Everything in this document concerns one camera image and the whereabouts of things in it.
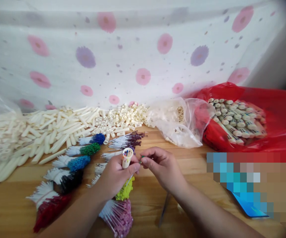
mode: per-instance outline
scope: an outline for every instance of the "clear plastic bag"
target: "clear plastic bag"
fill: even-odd
[[[182,148],[202,146],[202,134],[215,109],[201,99],[175,98],[158,101],[149,108],[147,120],[165,140]]]
[[[24,129],[25,120],[20,108],[0,95],[0,160],[10,158]]]

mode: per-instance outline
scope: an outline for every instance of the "wooden table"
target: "wooden table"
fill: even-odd
[[[266,237],[282,237],[286,232],[283,225],[272,219],[246,218],[226,189],[206,175],[206,153],[213,152],[208,146],[183,149],[166,142],[157,129],[141,127],[140,131],[147,131],[148,137],[143,138],[142,146],[137,147],[136,153],[152,146],[172,152],[185,178],[217,204]],[[100,155],[108,150],[107,146],[103,146],[101,151],[91,158],[90,165],[85,168],[83,184],[73,192],[73,201],[86,191],[86,184],[90,184],[94,177],[95,163],[104,162]],[[36,237],[33,233],[36,219],[35,204],[25,197],[33,193],[35,187],[44,180],[42,176],[51,167],[50,162],[45,165],[33,165],[28,161],[0,184],[0,237]],[[201,237],[186,214],[179,213],[177,202],[173,198],[165,212],[161,228],[157,227],[165,197],[166,192],[153,174],[141,168],[140,174],[135,176],[133,191],[130,194],[134,222],[128,237]],[[103,220],[97,219],[89,237],[113,237],[113,233]]]

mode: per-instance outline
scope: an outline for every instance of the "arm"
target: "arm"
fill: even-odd
[[[211,237],[264,237],[189,184],[173,154],[152,147],[143,151],[141,155],[146,156],[142,158],[143,167],[151,170],[161,186],[175,197],[192,222],[200,223]]]
[[[38,237],[86,237],[106,202],[112,199],[120,191],[126,180],[140,169],[138,159],[134,155],[131,159],[134,163],[123,170],[122,158],[122,154],[113,157],[98,182]]]

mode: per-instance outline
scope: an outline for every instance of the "hand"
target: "hand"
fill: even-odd
[[[171,194],[180,193],[187,187],[174,155],[159,147],[151,147],[141,153],[143,168],[149,168],[160,185]]]
[[[123,155],[111,158],[103,170],[97,183],[93,186],[105,200],[112,199],[122,188],[124,183],[132,174],[138,173],[141,165],[135,155],[131,158],[131,163],[126,169],[122,168]]]

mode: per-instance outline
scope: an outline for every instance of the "red plastic bag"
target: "red plastic bag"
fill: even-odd
[[[286,91],[238,87],[233,83],[222,83],[202,89],[196,98],[208,101],[210,98],[244,100],[260,107],[266,113],[268,135],[249,145],[229,143],[224,130],[213,120],[204,131],[203,141],[218,152],[280,152],[286,162]]]

